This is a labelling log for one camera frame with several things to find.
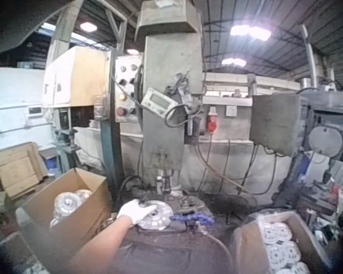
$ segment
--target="forearm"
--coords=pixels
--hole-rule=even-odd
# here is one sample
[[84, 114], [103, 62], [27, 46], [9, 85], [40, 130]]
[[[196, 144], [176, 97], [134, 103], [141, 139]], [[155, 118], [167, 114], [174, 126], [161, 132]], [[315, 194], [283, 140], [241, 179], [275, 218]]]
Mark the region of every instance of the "forearm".
[[74, 273], [101, 273], [109, 266], [131, 225], [131, 218], [119, 217], [80, 249], [71, 260], [71, 270]]

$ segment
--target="human arm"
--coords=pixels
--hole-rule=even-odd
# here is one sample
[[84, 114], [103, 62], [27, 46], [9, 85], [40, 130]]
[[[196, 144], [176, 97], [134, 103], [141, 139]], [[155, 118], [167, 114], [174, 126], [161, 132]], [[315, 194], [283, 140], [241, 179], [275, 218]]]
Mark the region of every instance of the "human arm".
[[122, 206], [117, 220], [91, 239], [70, 262], [72, 273], [102, 273], [109, 266], [128, 229], [155, 210], [155, 206], [140, 207], [139, 200]]

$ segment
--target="blue clamp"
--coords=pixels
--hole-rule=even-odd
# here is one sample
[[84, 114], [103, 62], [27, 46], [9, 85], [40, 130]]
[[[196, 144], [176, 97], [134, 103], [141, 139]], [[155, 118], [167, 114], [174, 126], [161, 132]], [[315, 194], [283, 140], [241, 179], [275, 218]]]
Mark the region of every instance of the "blue clamp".
[[172, 221], [199, 221], [202, 225], [213, 225], [214, 219], [204, 213], [194, 213], [189, 215], [173, 215], [170, 217]]

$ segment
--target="beige cabinet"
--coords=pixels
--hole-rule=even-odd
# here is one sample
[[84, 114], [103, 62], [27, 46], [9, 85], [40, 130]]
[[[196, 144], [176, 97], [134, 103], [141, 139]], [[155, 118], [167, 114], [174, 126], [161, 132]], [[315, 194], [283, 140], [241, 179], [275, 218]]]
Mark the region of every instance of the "beige cabinet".
[[46, 68], [45, 107], [91, 106], [109, 88], [110, 52], [76, 46]]

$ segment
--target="white wall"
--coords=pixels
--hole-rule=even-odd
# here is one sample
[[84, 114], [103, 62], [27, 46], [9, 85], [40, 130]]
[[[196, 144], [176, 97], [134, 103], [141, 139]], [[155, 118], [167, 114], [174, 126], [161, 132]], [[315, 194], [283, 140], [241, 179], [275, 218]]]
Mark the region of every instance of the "white wall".
[[51, 146], [51, 127], [43, 116], [27, 117], [29, 106], [42, 105], [45, 71], [0, 67], [0, 149], [36, 142]]

